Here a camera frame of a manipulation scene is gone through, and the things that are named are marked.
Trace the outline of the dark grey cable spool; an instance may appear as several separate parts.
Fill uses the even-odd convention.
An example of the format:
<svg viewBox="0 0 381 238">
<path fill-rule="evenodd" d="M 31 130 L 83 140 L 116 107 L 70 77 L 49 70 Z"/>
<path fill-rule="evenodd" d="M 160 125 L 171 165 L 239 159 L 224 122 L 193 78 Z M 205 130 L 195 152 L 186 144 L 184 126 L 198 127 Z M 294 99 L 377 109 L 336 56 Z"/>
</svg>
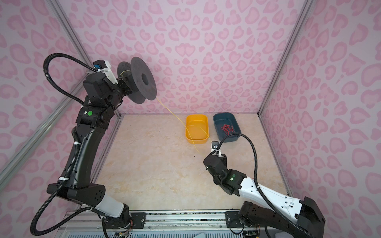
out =
<svg viewBox="0 0 381 238">
<path fill-rule="evenodd" d="M 130 63 L 120 62 L 117 74 L 128 88 L 125 95 L 134 103 L 142 104 L 146 100 L 156 99 L 156 82 L 148 65 L 141 58 L 133 57 Z"/>
</svg>

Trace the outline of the yellow plastic tray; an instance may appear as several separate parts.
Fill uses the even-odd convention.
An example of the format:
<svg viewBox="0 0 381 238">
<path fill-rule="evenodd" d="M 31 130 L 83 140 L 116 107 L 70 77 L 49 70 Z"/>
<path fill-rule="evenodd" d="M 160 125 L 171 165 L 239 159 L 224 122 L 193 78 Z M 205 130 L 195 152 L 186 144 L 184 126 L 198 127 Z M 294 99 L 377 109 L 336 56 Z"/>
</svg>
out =
<svg viewBox="0 0 381 238">
<path fill-rule="evenodd" d="M 206 115 L 193 114 L 186 118 L 186 139 L 190 144 L 204 144 L 209 139 L 209 125 Z"/>
</svg>

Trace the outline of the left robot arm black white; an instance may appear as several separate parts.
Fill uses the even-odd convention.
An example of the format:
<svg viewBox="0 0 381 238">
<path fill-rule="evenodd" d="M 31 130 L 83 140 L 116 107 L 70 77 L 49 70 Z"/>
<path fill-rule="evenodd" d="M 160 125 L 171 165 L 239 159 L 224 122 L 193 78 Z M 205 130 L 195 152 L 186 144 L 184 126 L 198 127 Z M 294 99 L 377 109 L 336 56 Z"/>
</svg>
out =
<svg viewBox="0 0 381 238">
<path fill-rule="evenodd" d="M 118 74 L 118 84 L 113 84 L 101 72 L 90 74 L 84 81 L 87 92 L 83 107 L 78 113 L 76 126 L 71 130 L 74 143 L 66 166 L 56 183 L 48 185 L 49 198 L 32 220 L 30 231 L 41 236 L 51 232 L 84 211 L 92 211 L 115 228 L 131 226 L 129 207 L 106 193 L 106 187 L 91 183 L 91 170 L 98 150 L 114 111 L 121 105 L 123 97 L 132 94 L 133 78 L 128 70 Z M 44 231 L 37 230 L 37 221 L 55 198 L 61 198 L 84 208 Z"/>
</svg>

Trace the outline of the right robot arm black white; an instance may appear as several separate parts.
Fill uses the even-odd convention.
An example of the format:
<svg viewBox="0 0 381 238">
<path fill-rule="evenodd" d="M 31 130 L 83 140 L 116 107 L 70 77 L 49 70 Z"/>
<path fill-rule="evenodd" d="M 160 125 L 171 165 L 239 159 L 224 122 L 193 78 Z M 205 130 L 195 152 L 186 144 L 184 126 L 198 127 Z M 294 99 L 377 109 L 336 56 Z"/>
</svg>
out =
<svg viewBox="0 0 381 238">
<path fill-rule="evenodd" d="M 225 155 L 208 155 L 203 164 L 216 185 L 229 195 L 247 199 L 238 216 L 246 227 L 271 227 L 294 238 L 322 238 L 326 219 L 317 203 L 276 192 L 253 178 L 227 168 Z"/>
</svg>

